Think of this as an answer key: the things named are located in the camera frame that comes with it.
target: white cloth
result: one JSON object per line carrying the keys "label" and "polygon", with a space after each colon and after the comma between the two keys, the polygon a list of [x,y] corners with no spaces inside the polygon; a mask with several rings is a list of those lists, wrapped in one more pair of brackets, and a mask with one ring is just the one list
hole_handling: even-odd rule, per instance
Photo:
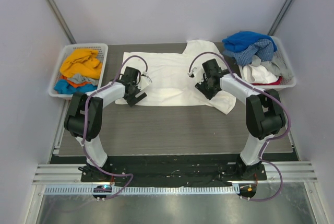
{"label": "white cloth", "polygon": [[[215,52],[219,50],[209,41],[192,40],[188,41],[183,54],[177,53],[124,53],[123,61],[131,55],[139,55],[148,64],[148,76],[152,79],[152,84],[144,92],[147,94],[137,105],[156,106],[156,107],[175,107],[189,105],[209,105],[221,112],[228,114],[235,106],[236,98],[230,93],[220,91],[210,101],[195,88],[195,79],[189,78],[189,66],[198,54],[202,52]],[[206,54],[198,58],[193,67],[212,58],[217,59],[219,66],[225,69],[224,63],[212,54]],[[130,66],[139,70],[144,70],[145,65],[142,60],[132,58],[122,69]],[[116,100],[116,104],[126,104],[124,99]]]}
{"label": "white cloth", "polygon": [[249,83],[269,84],[276,82],[278,77],[268,71],[264,66],[246,65],[243,68],[245,80]]}

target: blue cloth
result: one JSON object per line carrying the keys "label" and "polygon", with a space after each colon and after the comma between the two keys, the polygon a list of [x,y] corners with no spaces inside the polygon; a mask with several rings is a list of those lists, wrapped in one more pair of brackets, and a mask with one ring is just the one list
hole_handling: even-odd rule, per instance
{"label": "blue cloth", "polygon": [[72,95],[75,92],[91,92],[97,88],[97,86],[93,86],[92,84],[86,84],[82,87],[74,88],[66,80],[60,79],[55,85],[54,90],[62,95]]}
{"label": "blue cloth", "polygon": [[277,47],[272,38],[268,35],[250,32],[250,31],[241,31],[237,32],[234,35],[228,36],[226,39],[222,40],[226,50],[231,52],[241,52],[246,50],[250,45],[254,44],[258,40],[267,39],[270,40],[273,44],[273,51],[277,51]]}
{"label": "blue cloth", "polygon": [[273,44],[268,39],[261,39],[251,44],[246,50],[241,52],[232,52],[225,50],[223,54],[232,57],[236,60],[236,63],[240,66],[245,66],[252,63],[252,57],[256,54],[261,61],[271,61],[273,57]]}

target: white plastic basket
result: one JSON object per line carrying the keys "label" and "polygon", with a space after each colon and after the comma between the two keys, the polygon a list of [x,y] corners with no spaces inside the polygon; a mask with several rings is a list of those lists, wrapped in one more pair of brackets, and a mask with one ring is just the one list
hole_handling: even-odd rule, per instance
{"label": "white plastic basket", "polygon": [[73,44],[73,45],[67,45],[63,48],[62,52],[60,53],[58,57],[57,64],[55,66],[55,70],[53,72],[51,82],[49,85],[49,95],[52,97],[59,97],[63,98],[65,100],[70,100],[72,98],[72,95],[60,95],[56,90],[54,90],[55,85],[59,81],[59,78],[61,76],[61,73],[59,72],[59,69],[64,62],[64,60],[71,54],[75,49],[79,48],[89,48],[89,49],[96,49],[99,50],[99,54],[97,56],[97,59],[99,59],[102,63],[102,70],[101,70],[101,76],[98,84],[98,89],[102,85],[102,79],[103,79],[103,73],[105,69],[105,62],[106,62],[106,55],[108,53],[108,46],[106,44],[99,44],[99,43],[88,43],[88,44]]}
{"label": "white plastic basket", "polygon": [[[273,39],[273,41],[275,42],[276,46],[277,46],[277,51],[274,52],[274,55],[277,56],[278,58],[280,58],[282,60],[282,62],[285,64],[285,66],[287,67],[287,69],[289,69],[291,71],[291,73],[293,74],[293,77],[291,79],[285,79],[282,78],[281,83],[279,85],[263,85],[263,86],[256,86],[265,90],[268,89],[275,89],[277,91],[282,90],[284,88],[287,87],[294,87],[296,85],[296,79],[294,77],[294,72],[293,69],[291,68],[291,64],[289,61],[289,57],[282,45],[282,42],[280,39],[278,39],[277,37],[271,36],[271,38]],[[243,80],[245,80],[245,76],[244,76],[244,72],[243,72],[243,67],[239,66],[240,69],[240,73],[241,73],[241,78]]]}

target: white wall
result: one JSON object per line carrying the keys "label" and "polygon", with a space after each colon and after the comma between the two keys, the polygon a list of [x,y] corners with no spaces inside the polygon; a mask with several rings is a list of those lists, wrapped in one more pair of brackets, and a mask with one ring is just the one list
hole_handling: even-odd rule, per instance
{"label": "white wall", "polygon": [[45,0],[0,0],[0,219],[22,221],[38,163],[46,163],[61,100],[47,94],[68,44]]}
{"label": "white wall", "polygon": [[79,43],[221,41],[267,33],[284,0],[55,0]]}
{"label": "white wall", "polygon": [[282,93],[297,150],[315,168],[334,212],[334,0],[296,0],[277,36],[298,83]]}

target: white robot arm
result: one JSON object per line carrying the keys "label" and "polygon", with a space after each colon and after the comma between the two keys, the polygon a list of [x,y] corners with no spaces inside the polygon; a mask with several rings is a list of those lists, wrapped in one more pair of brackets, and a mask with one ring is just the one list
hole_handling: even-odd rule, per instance
{"label": "white robot arm", "polygon": [[[222,70],[215,59],[206,61],[202,67],[194,67],[189,73],[195,78],[195,87],[211,100],[219,91],[223,90],[234,95],[246,105],[246,124],[249,137],[245,148],[237,158],[238,174],[243,178],[253,176],[261,164],[259,153],[267,139],[272,138],[285,126],[283,110],[271,99],[254,91],[254,86],[242,85],[245,81],[237,75],[231,75],[229,71]],[[271,89],[265,93],[279,99],[278,92]]]}
{"label": "white robot arm", "polygon": [[[87,137],[85,143],[82,143],[84,133],[84,111],[86,99],[90,93],[77,92],[73,95],[65,118],[64,127],[77,141],[86,148],[89,157],[104,170],[108,170],[108,156],[101,145],[99,132],[102,126],[102,110],[117,99],[124,98],[129,106],[134,106],[140,100],[146,97],[142,91],[152,83],[147,75],[142,75],[139,70],[126,67],[122,77],[112,86],[111,82],[101,88],[100,92],[92,96],[89,101]],[[88,166],[94,169],[94,164],[87,159]]]}

